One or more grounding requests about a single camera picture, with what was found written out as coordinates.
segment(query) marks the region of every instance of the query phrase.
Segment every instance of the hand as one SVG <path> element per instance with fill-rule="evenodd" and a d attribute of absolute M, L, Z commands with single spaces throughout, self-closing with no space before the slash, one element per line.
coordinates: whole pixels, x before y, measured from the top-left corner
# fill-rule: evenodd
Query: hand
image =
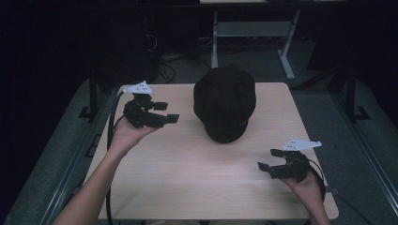
<path fill-rule="evenodd" d="M 126 117 L 116 125 L 109 152 L 114 152 L 124 157 L 144 136 L 156 131 L 157 127 L 134 127 Z"/>
<path fill-rule="evenodd" d="M 281 179 L 293 191 L 298 200 L 305 206 L 310 214 L 311 224 L 330 224 L 328 215 L 323 205 L 321 188 L 312 172 L 307 177 L 297 182 L 294 178 Z"/>

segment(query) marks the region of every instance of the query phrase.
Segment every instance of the baseball cap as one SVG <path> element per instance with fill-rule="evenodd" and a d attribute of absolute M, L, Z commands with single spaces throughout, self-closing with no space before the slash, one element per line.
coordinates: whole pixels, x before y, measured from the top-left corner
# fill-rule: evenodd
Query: baseball cap
<path fill-rule="evenodd" d="M 211 68 L 195 84 L 193 101 L 207 135 L 218 143 L 231 143 L 243 135 L 254 112 L 254 78 L 235 65 Z"/>

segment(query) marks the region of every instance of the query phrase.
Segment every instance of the light wood surface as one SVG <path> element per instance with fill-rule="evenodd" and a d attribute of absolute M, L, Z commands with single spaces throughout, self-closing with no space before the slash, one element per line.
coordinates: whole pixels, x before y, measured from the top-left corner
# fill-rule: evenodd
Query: light wood surface
<path fill-rule="evenodd" d="M 293 193 L 258 169 L 285 163 L 269 150 L 289 138 L 308 140 L 298 110 L 284 83 L 257 83 L 257 106 L 243 136 L 220 144 L 206 134 L 193 112 L 193 84 L 153 84 L 153 101 L 169 103 L 161 114 L 180 114 L 177 124 L 145 137 L 122 160 L 112 185 L 114 218 L 275 219 L 306 218 Z M 116 118 L 133 95 L 120 99 Z M 106 152 L 106 130 L 87 177 Z M 314 150 L 303 152 L 317 162 Z M 330 218 L 338 209 L 327 194 Z M 100 218 L 106 218 L 105 206 Z"/>

